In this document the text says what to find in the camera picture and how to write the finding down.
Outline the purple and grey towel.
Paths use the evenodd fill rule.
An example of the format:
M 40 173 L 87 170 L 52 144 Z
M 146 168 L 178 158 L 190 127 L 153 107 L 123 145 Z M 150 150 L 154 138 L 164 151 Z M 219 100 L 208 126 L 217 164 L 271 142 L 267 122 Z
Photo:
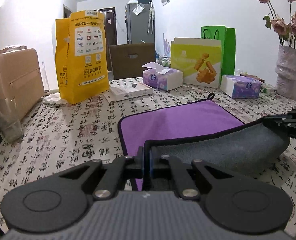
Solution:
M 202 159 L 219 167 L 255 176 L 281 156 L 290 137 L 261 119 L 244 124 L 223 107 L 205 100 L 138 113 L 117 124 L 124 155 L 136 156 L 145 144 L 161 147 L 184 163 Z

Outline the small green-white carton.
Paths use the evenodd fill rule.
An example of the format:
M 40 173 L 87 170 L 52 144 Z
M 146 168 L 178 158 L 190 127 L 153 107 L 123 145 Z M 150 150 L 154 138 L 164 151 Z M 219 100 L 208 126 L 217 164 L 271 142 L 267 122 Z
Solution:
M 277 89 L 272 85 L 262 83 L 260 87 L 260 92 L 265 94 L 274 94 L 277 92 Z

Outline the textured pink vase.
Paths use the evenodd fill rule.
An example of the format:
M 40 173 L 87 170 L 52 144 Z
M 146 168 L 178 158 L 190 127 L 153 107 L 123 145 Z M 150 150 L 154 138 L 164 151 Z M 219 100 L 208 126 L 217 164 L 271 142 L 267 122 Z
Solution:
M 289 46 L 279 46 L 275 73 L 277 74 L 277 93 L 290 98 L 296 81 L 296 49 Z

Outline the patterned calligraphy tablecloth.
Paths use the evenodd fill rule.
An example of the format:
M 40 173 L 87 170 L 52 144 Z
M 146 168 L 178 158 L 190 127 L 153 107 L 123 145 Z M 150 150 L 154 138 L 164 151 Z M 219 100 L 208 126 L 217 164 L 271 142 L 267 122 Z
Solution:
M 109 163 L 122 155 L 118 121 L 128 115 L 204 100 L 214 102 L 244 123 L 296 108 L 296 100 L 278 94 L 257 99 L 229 98 L 219 89 L 183 85 L 170 92 L 109 103 L 103 95 L 76 105 L 37 103 L 23 120 L 23 137 L 0 144 L 0 203 L 11 189 L 92 159 Z M 0 211 L 0 228 L 7 231 Z

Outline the purple tissue pack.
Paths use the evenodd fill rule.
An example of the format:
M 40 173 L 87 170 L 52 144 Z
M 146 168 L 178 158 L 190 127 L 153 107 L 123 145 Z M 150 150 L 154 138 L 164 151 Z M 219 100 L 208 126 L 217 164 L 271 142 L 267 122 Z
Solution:
M 220 90 L 232 99 L 258 98 L 261 82 L 247 76 L 223 75 Z

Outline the flat white box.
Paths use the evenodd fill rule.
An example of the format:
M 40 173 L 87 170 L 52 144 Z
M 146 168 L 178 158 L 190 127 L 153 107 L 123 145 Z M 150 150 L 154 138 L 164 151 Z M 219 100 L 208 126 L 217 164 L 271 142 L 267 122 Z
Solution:
M 137 82 L 130 85 L 112 85 L 103 96 L 109 103 L 112 103 L 140 96 L 151 95 L 152 93 L 152 87 L 147 86 L 144 83 Z

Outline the crumpled white tissue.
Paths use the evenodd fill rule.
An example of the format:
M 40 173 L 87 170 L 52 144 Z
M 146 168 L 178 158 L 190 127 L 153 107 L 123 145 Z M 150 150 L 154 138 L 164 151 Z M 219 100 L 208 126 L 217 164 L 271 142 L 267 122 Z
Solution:
M 61 106 L 67 104 L 68 102 L 61 98 L 59 93 L 52 93 L 43 98 L 43 103 L 47 105 Z

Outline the green paper bag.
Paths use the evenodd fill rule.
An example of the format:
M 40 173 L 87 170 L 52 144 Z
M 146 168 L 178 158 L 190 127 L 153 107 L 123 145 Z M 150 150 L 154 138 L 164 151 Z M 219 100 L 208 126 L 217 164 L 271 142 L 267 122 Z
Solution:
M 221 76 L 234 75 L 236 59 L 235 29 L 227 28 L 225 25 L 203 26 L 201 27 L 201 38 L 221 41 Z

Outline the yellow printed bag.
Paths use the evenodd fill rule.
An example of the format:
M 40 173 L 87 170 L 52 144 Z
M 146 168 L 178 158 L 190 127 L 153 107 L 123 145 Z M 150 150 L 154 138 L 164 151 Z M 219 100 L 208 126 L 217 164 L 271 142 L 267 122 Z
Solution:
M 60 97 L 75 105 L 109 89 L 104 15 L 94 10 L 56 20 Z

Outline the yellow-green snack gift box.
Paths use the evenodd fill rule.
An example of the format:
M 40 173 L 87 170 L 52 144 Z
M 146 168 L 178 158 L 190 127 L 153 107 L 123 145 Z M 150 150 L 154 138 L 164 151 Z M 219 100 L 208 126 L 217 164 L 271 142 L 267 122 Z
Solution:
M 218 88 L 221 77 L 221 41 L 175 37 L 171 67 L 183 72 L 183 83 Z

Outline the brown cardboard box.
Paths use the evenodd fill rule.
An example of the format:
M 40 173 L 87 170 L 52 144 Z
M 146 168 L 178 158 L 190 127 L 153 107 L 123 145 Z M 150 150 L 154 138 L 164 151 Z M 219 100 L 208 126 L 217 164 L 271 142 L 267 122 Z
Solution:
M 122 44 L 109 47 L 110 62 L 116 80 L 142 77 L 144 64 L 156 61 L 154 43 Z

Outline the clear glass cup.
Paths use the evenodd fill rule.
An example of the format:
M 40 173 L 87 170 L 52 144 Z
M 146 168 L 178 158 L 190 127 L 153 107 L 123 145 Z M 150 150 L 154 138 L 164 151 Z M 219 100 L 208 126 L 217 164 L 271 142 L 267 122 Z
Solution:
M 14 98 L 0 100 L 0 133 L 9 143 L 23 136 L 23 129 Z

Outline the tan suitcase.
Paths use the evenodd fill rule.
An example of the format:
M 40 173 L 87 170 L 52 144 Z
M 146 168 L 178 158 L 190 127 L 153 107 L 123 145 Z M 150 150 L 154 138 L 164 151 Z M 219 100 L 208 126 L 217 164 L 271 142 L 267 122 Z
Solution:
M 19 120 L 44 95 L 38 55 L 27 48 L 0 54 L 0 108 L 6 99 L 15 100 Z

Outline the grey refrigerator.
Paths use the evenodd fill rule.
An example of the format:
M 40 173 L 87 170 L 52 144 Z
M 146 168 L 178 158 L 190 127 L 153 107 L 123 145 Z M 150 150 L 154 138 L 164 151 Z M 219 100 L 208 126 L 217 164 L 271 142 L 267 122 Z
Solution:
M 130 3 L 125 7 L 127 43 L 155 43 L 154 10 L 152 2 L 148 4 Z

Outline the dark brown door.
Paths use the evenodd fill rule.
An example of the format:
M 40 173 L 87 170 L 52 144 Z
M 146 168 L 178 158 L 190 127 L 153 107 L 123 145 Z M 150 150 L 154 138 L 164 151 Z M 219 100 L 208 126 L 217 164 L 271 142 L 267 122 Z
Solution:
M 104 30 L 106 38 L 106 54 L 108 71 L 112 71 L 109 46 L 117 45 L 115 8 L 103 8 L 96 11 L 104 15 Z

